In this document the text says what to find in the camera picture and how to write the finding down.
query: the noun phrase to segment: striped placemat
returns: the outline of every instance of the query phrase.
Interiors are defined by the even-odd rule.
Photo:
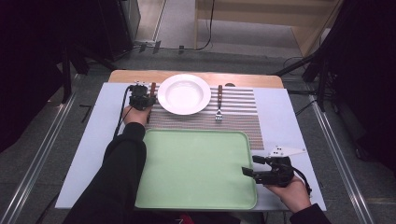
[[[263,150],[262,132],[253,89],[223,87],[221,104],[222,122],[215,121],[218,110],[218,87],[211,87],[208,106],[193,115],[175,115],[158,103],[151,111],[147,129],[191,129],[240,131],[247,135],[251,149]]]

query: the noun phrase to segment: gray carpet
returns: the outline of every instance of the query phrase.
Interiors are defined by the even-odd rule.
[[[166,49],[161,49],[158,53],[153,54],[152,49],[147,49],[142,53],[134,51],[124,55],[115,62],[115,65],[119,69],[136,70],[270,74],[283,68],[285,61],[286,59],[282,58],[197,51],[186,51],[183,54],[178,54],[176,50]],[[303,71],[304,69],[299,69],[294,71],[293,74],[300,75]],[[60,191],[63,179],[67,174],[87,124],[87,120],[81,122],[87,108],[79,105],[94,105],[99,90],[102,84],[108,80],[109,75],[110,72],[101,64],[91,64],[89,74],[82,77],[76,100],[47,157],[40,176],[35,182],[35,186],[21,210],[17,223],[35,223],[50,200]],[[287,89],[304,90],[305,88],[305,84],[299,76],[287,75],[283,79]],[[50,128],[61,97],[62,91],[59,91],[53,97],[52,102],[48,103],[32,121],[18,143],[0,154],[0,212],[2,215],[7,209],[15,188],[23,178]],[[309,103],[306,95],[291,95],[290,99],[295,111]],[[326,109],[361,191],[366,200],[369,199],[369,208],[376,223],[392,223],[396,218],[396,203],[394,202],[396,181],[392,173],[376,161],[363,162],[358,160],[354,155],[354,147],[344,125],[332,112],[330,103],[326,103]],[[297,119],[328,207],[326,215],[332,223],[359,223],[313,108],[308,107]],[[67,210],[54,209],[52,206],[43,223],[61,223],[66,214]],[[267,223],[283,223],[283,218],[283,213],[272,212],[268,214]]]

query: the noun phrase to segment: fork handle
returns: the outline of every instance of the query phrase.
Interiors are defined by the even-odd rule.
[[[222,101],[222,86],[219,85],[218,88],[218,108],[221,108],[221,101]]]

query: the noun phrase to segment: person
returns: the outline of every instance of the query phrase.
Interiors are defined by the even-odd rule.
[[[122,134],[108,144],[101,168],[64,219],[65,224],[179,223],[172,216],[134,210],[137,188],[147,157],[143,138],[150,110],[151,107],[143,111],[130,106],[124,108],[125,128]],[[285,188],[265,187],[279,196],[293,213],[291,223],[330,223],[317,204],[311,205],[300,178],[295,176]]]

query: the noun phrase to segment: green tray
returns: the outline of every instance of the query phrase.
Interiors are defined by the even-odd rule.
[[[241,132],[148,130],[135,206],[247,210],[257,202],[248,137]]]

